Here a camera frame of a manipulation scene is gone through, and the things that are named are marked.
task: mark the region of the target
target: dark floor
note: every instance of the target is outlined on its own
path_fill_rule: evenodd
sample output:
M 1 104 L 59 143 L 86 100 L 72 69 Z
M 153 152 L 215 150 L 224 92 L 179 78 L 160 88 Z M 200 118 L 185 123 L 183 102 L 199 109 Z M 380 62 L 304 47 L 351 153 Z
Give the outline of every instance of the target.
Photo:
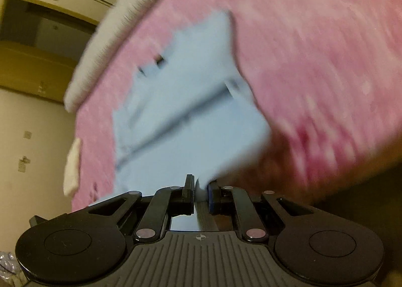
M 379 282 L 391 270 L 402 273 L 402 163 L 315 206 L 379 235 L 385 247 Z

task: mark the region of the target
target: beige wall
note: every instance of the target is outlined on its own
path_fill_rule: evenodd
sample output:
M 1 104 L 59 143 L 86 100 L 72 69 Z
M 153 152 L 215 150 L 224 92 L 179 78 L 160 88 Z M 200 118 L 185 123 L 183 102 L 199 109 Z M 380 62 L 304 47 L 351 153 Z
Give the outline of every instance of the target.
M 0 89 L 0 250 L 14 250 L 33 215 L 70 212 L 62 184 L 74 120 L 61 104 Z M 25 173 L 18 172 L 23 156 L 31 160 Z
M 36 35 L 35 47 L 78 62 L 91 35 L 91 33 L 63 23 L 42 18 Z

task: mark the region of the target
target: metal pin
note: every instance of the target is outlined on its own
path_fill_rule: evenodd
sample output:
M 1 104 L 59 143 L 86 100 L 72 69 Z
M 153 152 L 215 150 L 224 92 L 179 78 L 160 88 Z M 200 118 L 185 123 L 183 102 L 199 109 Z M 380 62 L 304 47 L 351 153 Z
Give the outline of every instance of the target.
M 135 234 L 139 238 L 147 239 L 147 238 L 154 237 L 156 232 L 155 232 L 155 230 L 150 229 L 150 228 L 143 228 L 143 229 L 137 230 L 137 232 Z
M 266 233 L 262 229 L 253 228 L 247 230 L 246 235 L 250 238 L 257 239 L 265 237 Z

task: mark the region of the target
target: wall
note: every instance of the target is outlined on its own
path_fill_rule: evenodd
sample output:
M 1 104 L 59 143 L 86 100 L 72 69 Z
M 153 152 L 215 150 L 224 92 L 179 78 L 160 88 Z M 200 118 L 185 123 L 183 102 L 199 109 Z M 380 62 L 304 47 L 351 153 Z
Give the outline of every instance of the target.
M 35 47 L 0 41 L 0 86 L 63 101 L 76 62 Z
M 23 0 L 7 0 L 0 40 L 36 47 L 78 62 L 93 31 L 74 26 L 73 18 L 67 15 L 55 19 L 43 18 L 45 13 L 33 12 L 29 5 Z
M 74 121 L 61 104 L 0 89 L 0 250 L 14 250 L 32 216 L 70 212 L 62 184 Z M 23 156 L 31 160 L 25 173 L 18 172 Z

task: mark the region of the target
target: plastic bag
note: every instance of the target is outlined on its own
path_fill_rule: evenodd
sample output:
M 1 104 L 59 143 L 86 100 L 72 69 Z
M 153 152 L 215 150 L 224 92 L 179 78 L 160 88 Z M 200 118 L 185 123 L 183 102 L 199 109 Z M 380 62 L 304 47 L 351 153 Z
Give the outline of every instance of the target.
M 21 267 L 14 254 L 0 252 L 0 279 L 11 286 L 15 286 L 18 284 L 18 281 L 21 280 L 21 276 L 23 276 Z

